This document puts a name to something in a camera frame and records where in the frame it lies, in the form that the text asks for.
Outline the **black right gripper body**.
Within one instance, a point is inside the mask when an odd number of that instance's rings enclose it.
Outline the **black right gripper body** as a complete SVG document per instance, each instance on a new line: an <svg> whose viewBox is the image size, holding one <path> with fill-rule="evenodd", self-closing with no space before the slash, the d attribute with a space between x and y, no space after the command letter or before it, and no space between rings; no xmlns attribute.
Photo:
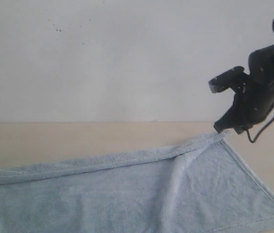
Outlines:
<svg viewBox="0 0 274 233"><path fill-rule="evenodd" d="M255 84L244 93L236 95L230 109L224 114L224 129L234 129L238 134L262 123L274 109L274 83Z"/></svg>

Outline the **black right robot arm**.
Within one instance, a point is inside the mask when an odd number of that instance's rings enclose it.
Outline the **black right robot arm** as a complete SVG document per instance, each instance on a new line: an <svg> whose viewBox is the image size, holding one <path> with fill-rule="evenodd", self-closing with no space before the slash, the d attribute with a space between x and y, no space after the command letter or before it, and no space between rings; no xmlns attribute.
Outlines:
<svg viewBox="0 0 274 233"><path fill-rule="evenodd" d="M274 45L252 52L248 65L249 74L237 66L208 83L212 93L229 88L235 92L232 106L214 123L218 133L234 129L241 134L263 122L274 108Z"/></svg>

